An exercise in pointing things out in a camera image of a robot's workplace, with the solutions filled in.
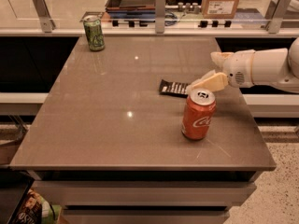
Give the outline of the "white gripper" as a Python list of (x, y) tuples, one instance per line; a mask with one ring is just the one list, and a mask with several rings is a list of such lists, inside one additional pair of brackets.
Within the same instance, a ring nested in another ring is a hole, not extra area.
[(223, 72), (211, 70), (188, 85), (186, 92), (190, 94), (192, 90), (197, 88), (221, 91), (228, 85), (228, 82), (232, 87), (236, 88), (252, 87), (251, 70), (254, 54), (255, 51), (253, 49), (241, 50), (235, 53), (211, 52), (212, 62), (219, 68), (223, 68), (223, 72), (227, 76)]

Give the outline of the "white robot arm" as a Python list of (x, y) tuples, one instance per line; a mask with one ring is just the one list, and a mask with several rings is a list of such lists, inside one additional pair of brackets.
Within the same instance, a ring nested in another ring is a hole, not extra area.
[(198, 88), (221, 91), (235, 88), (270, 86), (281, 91), (299, 92), (299, 38), (281, 49), (211, 52), (211, 60), (220, 72), (211, 70), (187, 86), (190, 94)]

